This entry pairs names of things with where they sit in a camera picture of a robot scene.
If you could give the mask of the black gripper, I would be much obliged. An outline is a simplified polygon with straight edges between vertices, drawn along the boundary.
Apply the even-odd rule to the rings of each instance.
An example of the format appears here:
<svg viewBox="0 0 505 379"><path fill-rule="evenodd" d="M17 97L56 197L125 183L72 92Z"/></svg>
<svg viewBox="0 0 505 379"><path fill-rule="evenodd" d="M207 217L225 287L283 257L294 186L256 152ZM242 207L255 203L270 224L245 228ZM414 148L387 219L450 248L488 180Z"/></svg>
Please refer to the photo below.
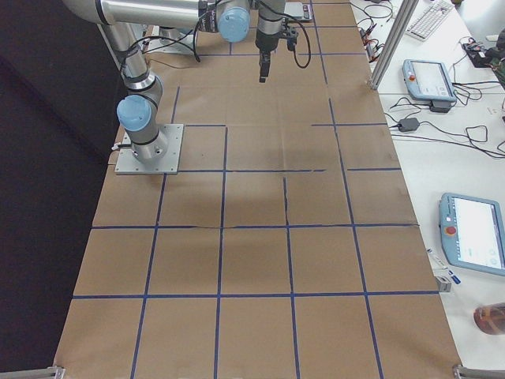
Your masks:
<svg viewBox="0 0 505 379"><path fill-rule="evenodd" d="M279 44L279 33L273 35L265 33L257 33L255 44L260 52L260 77L259 82L265 83L269 77L270 67L271 67L271 52L274 51Z"/></svg>

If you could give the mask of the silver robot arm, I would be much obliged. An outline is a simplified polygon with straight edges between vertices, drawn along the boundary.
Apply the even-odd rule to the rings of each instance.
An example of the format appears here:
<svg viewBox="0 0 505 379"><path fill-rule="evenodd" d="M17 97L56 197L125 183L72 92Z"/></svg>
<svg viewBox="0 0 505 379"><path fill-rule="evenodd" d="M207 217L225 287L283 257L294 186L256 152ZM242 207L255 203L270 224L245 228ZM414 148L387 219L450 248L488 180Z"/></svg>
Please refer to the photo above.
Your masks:
<svg viewBox="0 0 505 379"><path fill-rule="evenodd" d="M294 150L269 79L295 31L283 1L67 1L94 24L126 94L113 116L117 174L276 172Z"/></svg>

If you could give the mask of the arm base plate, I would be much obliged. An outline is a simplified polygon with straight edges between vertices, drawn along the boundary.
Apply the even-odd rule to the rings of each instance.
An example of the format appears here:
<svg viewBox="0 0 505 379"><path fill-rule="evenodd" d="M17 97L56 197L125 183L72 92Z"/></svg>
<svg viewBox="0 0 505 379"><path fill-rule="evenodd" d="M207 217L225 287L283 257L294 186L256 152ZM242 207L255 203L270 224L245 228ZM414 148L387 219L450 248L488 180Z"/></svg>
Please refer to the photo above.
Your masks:
<svg viewBox="0 0 505 379"><path fill-rule="evenodd" d="M183 141L183 124L158 124L159 134L150 144L134 144L127 133L118 150L116 174L177 174Z"/></svg>

